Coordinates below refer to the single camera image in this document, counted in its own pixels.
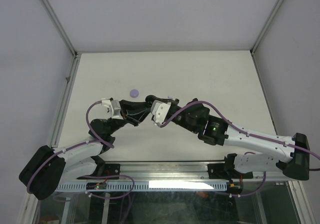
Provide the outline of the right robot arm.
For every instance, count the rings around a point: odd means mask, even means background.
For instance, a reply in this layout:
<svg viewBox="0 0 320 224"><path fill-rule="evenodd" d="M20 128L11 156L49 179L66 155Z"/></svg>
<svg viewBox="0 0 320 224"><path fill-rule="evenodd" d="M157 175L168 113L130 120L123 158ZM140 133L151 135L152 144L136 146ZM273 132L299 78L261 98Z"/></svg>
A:
<svg viewBox="0 0 320 224"><path fill-rule="evenodd" d="M253 157L232 153L224 158L223 171L230 178L250 172L280 171L294 180L309 180L310 147L305 134L280 136L253 131L232 123L211 103L196 98L184 107L179 106L177 99L153 95L145 101L153 122L160 128L173 122L206 144L254 151Z"/></svg>

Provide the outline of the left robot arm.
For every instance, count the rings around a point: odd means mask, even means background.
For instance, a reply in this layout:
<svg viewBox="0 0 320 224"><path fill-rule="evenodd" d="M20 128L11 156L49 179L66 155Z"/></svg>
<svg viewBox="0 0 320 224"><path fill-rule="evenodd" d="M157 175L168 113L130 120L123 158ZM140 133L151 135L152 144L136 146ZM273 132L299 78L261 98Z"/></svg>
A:
<svg viewBox="0 0 320 224"><path fill-rule="evenodd" d="M27 193L41 201L74 179L97 180L92 189L98 190L106 181L126 178L114 168L108 169L100 155L115 147L113 133L127 124L136 127L143 122L153 102L110 98L91 104L85 114L91 139L60 148L41 146L18 176Z"/></svg>

